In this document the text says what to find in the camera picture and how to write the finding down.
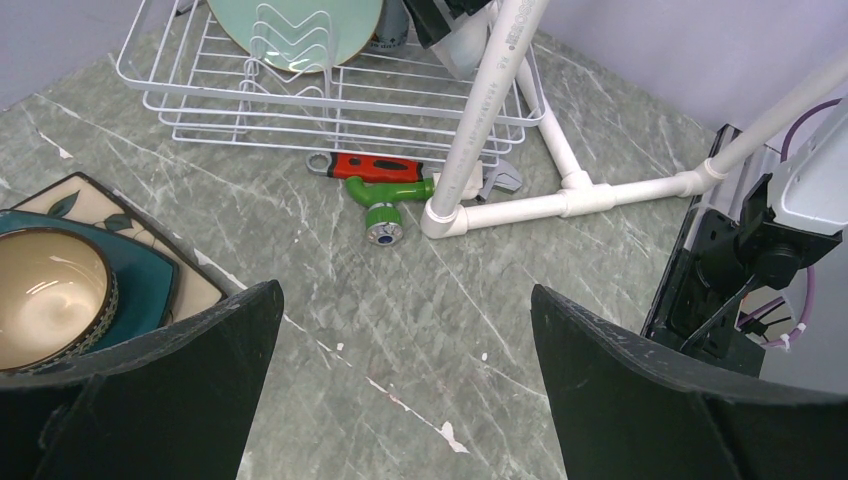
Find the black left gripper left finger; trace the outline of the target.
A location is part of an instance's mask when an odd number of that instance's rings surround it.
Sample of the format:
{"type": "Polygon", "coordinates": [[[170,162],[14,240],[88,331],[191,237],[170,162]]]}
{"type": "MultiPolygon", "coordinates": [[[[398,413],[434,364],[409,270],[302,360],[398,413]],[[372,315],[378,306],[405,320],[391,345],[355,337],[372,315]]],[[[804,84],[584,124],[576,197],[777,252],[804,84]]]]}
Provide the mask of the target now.
{"type": "Polygon", "coordinates": [[[1,378],[5,479],[233,479],[284,313],[266,281],[118,345],[1,378]]]}

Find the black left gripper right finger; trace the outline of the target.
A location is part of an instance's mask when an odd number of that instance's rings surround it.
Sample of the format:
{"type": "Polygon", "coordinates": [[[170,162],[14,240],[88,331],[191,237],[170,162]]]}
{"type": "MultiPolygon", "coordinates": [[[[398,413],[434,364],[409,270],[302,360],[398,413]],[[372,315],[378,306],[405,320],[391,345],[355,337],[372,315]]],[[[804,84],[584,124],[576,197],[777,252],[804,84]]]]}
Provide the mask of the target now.
{"type": "Polygon", "coordinates": [[[731,372],[542,286],[532,329],[571,479],[843,479],[847,399],[731,372]]]}

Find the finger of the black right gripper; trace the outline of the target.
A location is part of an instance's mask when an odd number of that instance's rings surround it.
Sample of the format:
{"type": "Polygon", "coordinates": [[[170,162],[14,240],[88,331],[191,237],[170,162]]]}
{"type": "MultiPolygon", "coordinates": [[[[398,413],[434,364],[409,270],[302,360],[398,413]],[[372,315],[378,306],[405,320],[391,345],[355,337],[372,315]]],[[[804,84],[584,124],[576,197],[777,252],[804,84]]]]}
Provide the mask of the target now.
{"type": "Polygon", "coordinates": [[[403,4],[423,48],[430,48],[451,33],[454,16],[450,1],[404,0],[403,4]]]}

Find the mint green flower plate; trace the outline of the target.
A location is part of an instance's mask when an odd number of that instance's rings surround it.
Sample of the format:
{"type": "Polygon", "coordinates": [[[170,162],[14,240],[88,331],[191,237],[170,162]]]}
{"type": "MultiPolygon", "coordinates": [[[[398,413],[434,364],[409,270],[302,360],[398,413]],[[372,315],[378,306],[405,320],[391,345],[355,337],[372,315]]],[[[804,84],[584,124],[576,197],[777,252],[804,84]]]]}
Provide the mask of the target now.
{"type": "Polygon", "coordinates": [[[218,0],[208,3],[224,32],[260,64],[319,73],[358,56],[383,10],[380,0],[218,0]]]}

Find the blue patterned mug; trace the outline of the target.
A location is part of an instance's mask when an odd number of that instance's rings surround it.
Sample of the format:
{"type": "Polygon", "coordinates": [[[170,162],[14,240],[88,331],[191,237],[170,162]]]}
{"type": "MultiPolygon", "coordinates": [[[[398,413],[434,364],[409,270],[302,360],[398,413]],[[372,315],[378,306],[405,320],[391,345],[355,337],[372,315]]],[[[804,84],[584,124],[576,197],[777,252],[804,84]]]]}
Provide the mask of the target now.
{"type": "Polygon", "coordinates": [[[410,20],[402,0],[384,0],[368,52],[392,53],[405,46],[410,20]]]}

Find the white ceramic bowl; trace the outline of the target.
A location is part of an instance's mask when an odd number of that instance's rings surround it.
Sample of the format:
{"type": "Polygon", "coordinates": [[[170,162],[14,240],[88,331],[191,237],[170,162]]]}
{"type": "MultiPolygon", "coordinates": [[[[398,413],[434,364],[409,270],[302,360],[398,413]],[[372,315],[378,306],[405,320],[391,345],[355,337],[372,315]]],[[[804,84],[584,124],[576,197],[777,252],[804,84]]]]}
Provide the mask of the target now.
{"type": "Polygon", "coordinates": [[[468,80],[474,76],[486,49],[490,12],[486,5],[471,16],[464,14],[429,48],[454,78],[468,80]]]}

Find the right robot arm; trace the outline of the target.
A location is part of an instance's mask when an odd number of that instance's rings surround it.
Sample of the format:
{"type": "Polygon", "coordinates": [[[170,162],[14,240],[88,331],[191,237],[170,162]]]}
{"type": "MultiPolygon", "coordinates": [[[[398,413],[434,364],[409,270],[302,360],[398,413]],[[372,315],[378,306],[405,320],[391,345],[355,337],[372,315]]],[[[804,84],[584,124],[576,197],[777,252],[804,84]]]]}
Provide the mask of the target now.
{"type": "MultiPolygon", "coordinates": [[[[554,194],[464,207],[461,196],[513,82],[530,83],[526,54],[547,9],[545,1],[505,1],[482,55],[456,134],[420,227],[429,238],[559,216],[600,213],[617,206],[707,192],[748,155],[829,89],[847,78],[841,54],[811,74],[758,118],[718,155],[674,176],[621,185],[594,184],[574,157],[555,115],[540,122],[563,180],[554,194]]],[[[767,185],[767,205],[781,226],[833,236],[847,226],[847,116],[833,113],[793,157],[777,166],[767,185]]]]}

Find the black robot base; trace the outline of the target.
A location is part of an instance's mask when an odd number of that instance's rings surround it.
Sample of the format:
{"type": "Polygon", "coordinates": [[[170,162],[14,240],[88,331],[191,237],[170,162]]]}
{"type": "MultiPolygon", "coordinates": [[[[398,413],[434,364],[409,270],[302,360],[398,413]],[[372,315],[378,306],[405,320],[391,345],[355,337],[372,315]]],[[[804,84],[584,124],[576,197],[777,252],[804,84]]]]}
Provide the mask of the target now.
{"type": "Polygon", "coordinates": [[[757,147],[728,177],[696,196],[657,290],[642,335],[710,365],[759,375],[760,316],[779,305],[746,307],[762,287],[780,290],[806,265],[800,232],[777,223],[767,186],[778,153],[757,147]]]}

